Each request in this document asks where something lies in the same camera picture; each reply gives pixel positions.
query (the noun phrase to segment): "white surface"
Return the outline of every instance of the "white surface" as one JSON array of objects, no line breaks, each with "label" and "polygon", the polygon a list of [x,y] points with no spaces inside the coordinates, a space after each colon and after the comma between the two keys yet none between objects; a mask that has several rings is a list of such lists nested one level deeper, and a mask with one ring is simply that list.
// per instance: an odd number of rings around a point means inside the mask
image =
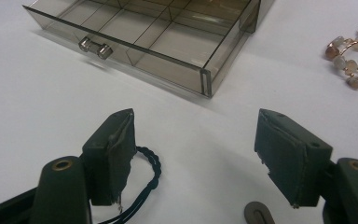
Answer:
[{"label": "white surface", "polygon": [[[41,35],[21,8],[32,1],[0,1],[0,203],[35,187],[47,162],[80,155],[110,114],[132,107],[137,145],[159,155],[163,175],[129,223],[244,223],[251,201],[276,223],[323,223],[323,200],[294,210],[268,178],[253,149],[257,113],[294,119],[334,147],[332,161],[358,159],[358,91],[323,57],[336,36],[354,36],[358,1],[277,0],[212,100],[85,63]],[[152,176],[140,157],[132,167],[125,207]],[[94,210],[95,223],[114,212]]]}]

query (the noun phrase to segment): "twisted black cable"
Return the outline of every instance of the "twisted black cable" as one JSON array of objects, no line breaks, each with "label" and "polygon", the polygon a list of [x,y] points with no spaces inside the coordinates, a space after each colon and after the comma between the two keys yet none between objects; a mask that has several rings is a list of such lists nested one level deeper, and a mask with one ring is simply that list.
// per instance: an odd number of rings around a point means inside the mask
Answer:
[{"label": "twisted black cable", "polygon": [[159,162],[159,158],[154,152],[147,147],[136,147],[136,149],[144,154],[149,162],[152,164],[153,171],[155,175],[153,179],[147,184],[147,186],[142,190],[139,196],[135,199],[135,202],[122,214],[118,215],[117,217],[111,218],[99,224],[124,224],[130,218],[135,215],[135,213],[141,208],[142,204],[146,201],[147,197],[149,196],[150,192],[158,186],[158,179],[161,176],[161,163]]}]

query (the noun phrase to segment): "drawer handle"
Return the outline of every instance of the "drawer handle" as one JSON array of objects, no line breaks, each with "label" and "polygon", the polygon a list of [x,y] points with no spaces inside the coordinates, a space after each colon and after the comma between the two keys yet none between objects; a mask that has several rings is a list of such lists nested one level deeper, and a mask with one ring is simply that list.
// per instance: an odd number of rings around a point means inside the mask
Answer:
[{"label": "drawer handle", "polygon": [[85,52],[95,53],[102,60],[106,60],[113,53],[112,48],[110,48],[107,44],[100,45],[92,42],[88,37],[84,37],[80,40],[78,46]]}]

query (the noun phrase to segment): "plastic storage box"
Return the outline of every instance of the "plastic storage box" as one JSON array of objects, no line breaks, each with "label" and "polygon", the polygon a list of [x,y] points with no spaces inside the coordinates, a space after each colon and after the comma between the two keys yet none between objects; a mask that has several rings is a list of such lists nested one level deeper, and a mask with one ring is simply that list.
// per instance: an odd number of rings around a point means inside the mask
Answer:
[{"label": "plastic storage box", "polygon": [[38,0],[25,8],[83,51],[212,97],[231,52],[255,31],[260,1]]}]

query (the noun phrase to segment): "beaded bracelet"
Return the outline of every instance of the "beaded bracelet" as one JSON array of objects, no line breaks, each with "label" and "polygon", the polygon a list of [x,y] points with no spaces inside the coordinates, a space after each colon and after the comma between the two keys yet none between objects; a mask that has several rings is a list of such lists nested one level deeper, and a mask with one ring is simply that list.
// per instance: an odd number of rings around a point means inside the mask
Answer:
[{"label": "beaded bracelet", "polygon": [[333,61],[333,64],[337,69],[344,70],[345,75],[349,76],[347,79],[348,85],[354,89],[358,89],[357,62],[354,60],[346,61],[343,56],[345,51],[351,47],[358,50],[358,37],[353,40],[350,38],[345,39],[343,36],[339,36],[327,46],[325,56],[327,59]]}]

